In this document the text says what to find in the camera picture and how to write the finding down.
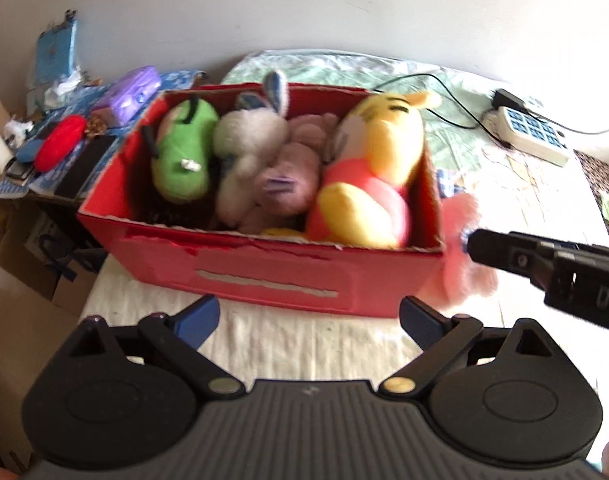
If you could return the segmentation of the black power adapter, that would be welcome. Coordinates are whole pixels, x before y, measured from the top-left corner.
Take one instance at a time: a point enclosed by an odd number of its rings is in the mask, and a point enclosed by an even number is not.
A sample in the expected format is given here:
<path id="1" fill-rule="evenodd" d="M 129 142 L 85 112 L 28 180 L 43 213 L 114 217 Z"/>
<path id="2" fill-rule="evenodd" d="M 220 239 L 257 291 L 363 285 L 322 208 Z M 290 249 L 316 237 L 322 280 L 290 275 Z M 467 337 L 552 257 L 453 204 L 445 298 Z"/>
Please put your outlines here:
<path id="1" fill-rule="evenodd" d="M 521 100 L 513 93 L 505 89 L 497 89 L 494 91 L 491 105 L 493 110 L 499 110 L 501 107 L 507 107 L 521 113 L 527 113 L 528 111 L 524 100 Z"/>

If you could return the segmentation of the pink bear plush toy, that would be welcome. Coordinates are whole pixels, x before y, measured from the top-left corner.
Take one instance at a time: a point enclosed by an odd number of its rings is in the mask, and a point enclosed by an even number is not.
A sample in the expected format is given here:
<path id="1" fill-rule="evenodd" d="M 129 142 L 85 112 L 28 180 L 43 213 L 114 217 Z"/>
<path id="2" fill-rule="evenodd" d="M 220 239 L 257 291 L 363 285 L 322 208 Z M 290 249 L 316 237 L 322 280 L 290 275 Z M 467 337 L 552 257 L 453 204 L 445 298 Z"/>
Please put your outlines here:
<path id="1" fill-rule="evenodd" d="M 309 211 L 321 179 L 321 152 L 337 125 L 338 117 L 333 113 L 289 120 L 287 142 L 254 178 L 254 206 L 240 222 L 239 232 L 261 234 L 292 228 Z"/>

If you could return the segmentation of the red oval case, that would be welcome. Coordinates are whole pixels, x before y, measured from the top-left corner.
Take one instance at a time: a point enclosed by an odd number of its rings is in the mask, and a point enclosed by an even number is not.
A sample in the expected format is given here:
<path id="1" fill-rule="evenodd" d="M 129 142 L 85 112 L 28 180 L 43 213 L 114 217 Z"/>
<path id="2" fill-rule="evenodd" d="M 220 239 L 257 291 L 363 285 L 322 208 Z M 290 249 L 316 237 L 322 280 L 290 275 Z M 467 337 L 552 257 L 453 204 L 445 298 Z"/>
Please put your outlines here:
<path id="1" fill-rule="evenodd" d="M 53 170 L 82 141 L 86 119 L 70 115 L 56 125 L 35 155 L 33 166 L 40 174 Z"/>

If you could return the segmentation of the blue hanging pouch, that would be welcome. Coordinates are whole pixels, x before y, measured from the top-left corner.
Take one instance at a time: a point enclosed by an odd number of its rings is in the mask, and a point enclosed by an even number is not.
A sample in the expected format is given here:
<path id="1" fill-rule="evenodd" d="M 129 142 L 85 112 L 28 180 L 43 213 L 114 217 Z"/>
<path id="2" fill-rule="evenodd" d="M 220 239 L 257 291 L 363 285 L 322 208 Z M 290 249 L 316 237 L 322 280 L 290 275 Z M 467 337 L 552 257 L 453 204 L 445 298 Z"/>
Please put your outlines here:
<path id="1" fill-rule="evenodd" d="M 35 47 L 36 84 L 50 84 L 74 73 L 77 69 L 77 31 L 77 11 L 67 10 L 60 23 L 50 25 L 40 33 Z"/>

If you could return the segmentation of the blue checkered towel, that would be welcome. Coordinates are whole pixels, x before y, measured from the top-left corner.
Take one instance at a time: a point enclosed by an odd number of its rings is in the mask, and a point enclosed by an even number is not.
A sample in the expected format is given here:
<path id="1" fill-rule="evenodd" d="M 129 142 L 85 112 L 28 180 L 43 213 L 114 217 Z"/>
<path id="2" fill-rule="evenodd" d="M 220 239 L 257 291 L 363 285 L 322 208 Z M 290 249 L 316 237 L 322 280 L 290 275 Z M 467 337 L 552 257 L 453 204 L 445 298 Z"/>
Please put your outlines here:
<path id="1" fill-rule="evenodd" d="M 15 154 L 14 166 L 27 169 L 27 179 L 16 182 L 10 174 L 1 177 L 0 200 L 16 200 L 29 193 L 75 200 L 99 176 L 160 92 L 188 90 L 206 78 L 202 70 L 178 70 L 158 76 L 152 66 L 135 70 L 133 75 L 152 75 L 154 84 L 146 87 L 137 82 L 134 98 L 128 99 L 128 109 L 134 115 L 122 126 L 112 127 L 97 115 L 99 105 L 107 103 L 120 84 L 85 87 L 79 92 L 79 99 L 47 114 Z"/>

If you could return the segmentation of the green hooded doll plush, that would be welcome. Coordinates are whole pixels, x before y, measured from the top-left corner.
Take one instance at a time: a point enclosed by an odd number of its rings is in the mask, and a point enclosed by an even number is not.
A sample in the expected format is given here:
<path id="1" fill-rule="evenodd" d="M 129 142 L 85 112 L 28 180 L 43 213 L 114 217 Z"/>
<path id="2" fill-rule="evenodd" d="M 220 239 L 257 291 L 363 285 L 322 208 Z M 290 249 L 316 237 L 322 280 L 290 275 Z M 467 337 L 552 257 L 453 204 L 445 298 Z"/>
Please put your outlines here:
<path id="1" fill-rule="evenodd" d="M 186 204 L 207 194 L 213 132 L 219 121 L 210 103 L 191 96 L 167 112 L 157 129 L 141 128 L 152 156 L 152 182 L 165 200 Z"/>

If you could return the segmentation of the patterned brown cloth furniture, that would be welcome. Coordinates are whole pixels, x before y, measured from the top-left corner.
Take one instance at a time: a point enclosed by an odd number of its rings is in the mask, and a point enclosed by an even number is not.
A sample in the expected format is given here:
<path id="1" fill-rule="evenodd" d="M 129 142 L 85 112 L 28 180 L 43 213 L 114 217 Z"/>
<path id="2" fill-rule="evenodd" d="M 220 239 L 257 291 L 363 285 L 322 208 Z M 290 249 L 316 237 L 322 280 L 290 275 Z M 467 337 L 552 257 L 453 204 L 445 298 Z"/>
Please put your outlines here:
<path id="1" fill-rule="evenodd" d="M 609 164 L 583 152 L 576 151 L 575 154 L 580 161 L 586 179 L 589 181 L 589 187 L 592 190 L 609 235 L 609 222 L 604 218 L 601 211 L 600 199 L 601 192 L 609 192 Z"/>

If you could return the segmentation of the purple tissue pack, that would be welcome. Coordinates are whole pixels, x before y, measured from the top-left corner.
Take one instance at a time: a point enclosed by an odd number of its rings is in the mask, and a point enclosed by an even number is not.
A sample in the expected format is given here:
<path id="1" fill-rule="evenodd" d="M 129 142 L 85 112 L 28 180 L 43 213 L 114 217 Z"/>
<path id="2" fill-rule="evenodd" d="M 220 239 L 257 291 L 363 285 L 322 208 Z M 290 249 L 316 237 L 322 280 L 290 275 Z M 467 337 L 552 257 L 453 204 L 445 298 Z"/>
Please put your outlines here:
<path id="1" fill-rule="evenodd" d="M 135 68 L 117 80 L 93 105 L 91 114 L 109 128 L 123 127 L 159 90 L 161 77 L 155 66 Z"/>

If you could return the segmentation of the white blue power strip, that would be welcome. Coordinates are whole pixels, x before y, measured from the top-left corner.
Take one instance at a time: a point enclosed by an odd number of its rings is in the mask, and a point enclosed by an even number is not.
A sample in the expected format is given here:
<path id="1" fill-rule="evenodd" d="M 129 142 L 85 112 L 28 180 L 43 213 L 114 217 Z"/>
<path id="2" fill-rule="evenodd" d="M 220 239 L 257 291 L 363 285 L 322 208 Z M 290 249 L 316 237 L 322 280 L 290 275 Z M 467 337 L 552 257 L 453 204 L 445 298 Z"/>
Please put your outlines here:
<path id="1" fill-rule="evenodd" d="M 546 160 L 552 164 L 565 166 L 571 151 L 566 141 L 548 123 L 501 106 L 484 115 L 483 125 L 515 150 Z"/>

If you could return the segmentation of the cartoon print bed sheet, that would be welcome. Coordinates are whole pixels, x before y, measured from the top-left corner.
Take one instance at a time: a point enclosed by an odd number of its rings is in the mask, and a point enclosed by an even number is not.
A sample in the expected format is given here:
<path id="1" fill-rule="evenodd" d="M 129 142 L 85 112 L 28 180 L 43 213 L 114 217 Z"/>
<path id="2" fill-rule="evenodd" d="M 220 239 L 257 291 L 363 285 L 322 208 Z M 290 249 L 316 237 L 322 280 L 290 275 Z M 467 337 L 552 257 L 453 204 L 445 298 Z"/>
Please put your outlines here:
<path id="1" fill-rule="evenodd" d="M 427 119 L 433 163 L 461 176 L 477 197 L 481 222 L 496 231 L 520 231 L 575 242 L 608 243 L 604 221 L 581 164 L 554 166 L 500 148 L 471 130 L 471 116 L 490 106 L 496 82 L 453 68 L 339 51 L 264 51 L 248 55 L 225 76 L 227 84 L 259 81 L 282 70 L 292 82 L 365 89 L 432 88 L 442 94 Z M 501 274 L 490 297 L 473 296 L 461 310 L 487 326 L 534 318 L 584 374 L 609 408 L 609 332 L 547 308 L 524 278 Z M 419 349 L 394 320 L 302 313 L 223 301 L 221 322 L 202 347 L 212 361 L 242 378 L 369 379 L 381 382 Z"/>

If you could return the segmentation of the red cardboard box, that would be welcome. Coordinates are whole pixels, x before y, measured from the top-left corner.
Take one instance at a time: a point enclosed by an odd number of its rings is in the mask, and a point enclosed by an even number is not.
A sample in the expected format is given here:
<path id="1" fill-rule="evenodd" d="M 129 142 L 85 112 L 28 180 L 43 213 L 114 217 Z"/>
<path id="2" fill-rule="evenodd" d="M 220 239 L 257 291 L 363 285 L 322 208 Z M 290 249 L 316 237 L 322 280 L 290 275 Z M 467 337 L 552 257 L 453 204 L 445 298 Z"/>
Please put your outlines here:
<path id="1" fill-rule="evenodd" d="M 401 299 L 417 294 L 444 258 L 442 207 L 428 152 L 408 192 L 413 217 L 402 249 L 218 231 L 210 200 L 194 206 L 188 226 L 148 221 L 164 207 L 156 200 L 142 128 L 158 127 L 190 96 L 225 114 L 239 93 L 259 88 L 247 82 L 158 94 L 88 192 L 79 220 L 134 278 L 148 284 L 251 304 L 394 318 Z"/>

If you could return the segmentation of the yellow tiger plush toy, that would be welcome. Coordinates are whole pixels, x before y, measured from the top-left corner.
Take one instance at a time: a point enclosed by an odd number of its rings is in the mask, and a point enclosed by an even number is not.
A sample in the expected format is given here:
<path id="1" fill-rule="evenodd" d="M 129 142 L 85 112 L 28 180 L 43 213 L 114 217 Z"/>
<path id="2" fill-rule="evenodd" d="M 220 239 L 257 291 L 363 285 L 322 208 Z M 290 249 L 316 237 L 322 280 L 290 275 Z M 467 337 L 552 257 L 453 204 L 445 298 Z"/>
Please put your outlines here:
<path id="1" fill-rule="evenodd" d="M 420 112 L 440 104 L 431 91 L 374 93 L 359 101 L 327 148 L 329 162 L 304 231 L 263 233 L 364 248 L 405 246 L 411 233 L 407 194 L 425 148 Z"/>

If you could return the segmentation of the white bunny plush plaid ears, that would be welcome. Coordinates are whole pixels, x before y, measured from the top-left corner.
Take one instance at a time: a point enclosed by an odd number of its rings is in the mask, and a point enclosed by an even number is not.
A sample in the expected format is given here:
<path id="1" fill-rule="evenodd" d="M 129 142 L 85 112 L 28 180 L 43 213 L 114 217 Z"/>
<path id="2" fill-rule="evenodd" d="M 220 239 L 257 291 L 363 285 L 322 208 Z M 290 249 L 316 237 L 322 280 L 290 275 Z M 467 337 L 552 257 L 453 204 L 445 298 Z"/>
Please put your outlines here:
<path id="1" fill-rule="evenodd" d="M 288 139 L 288 108 L 288 79 L 280 70 L 272 70 L 265 75 L 260 93 L 240 93 L 234 110 L 216 125 L 213 154 L 222 160 L 216 215 L 225 226 L 239 228 L 256 206 L 254 179 Z"/>

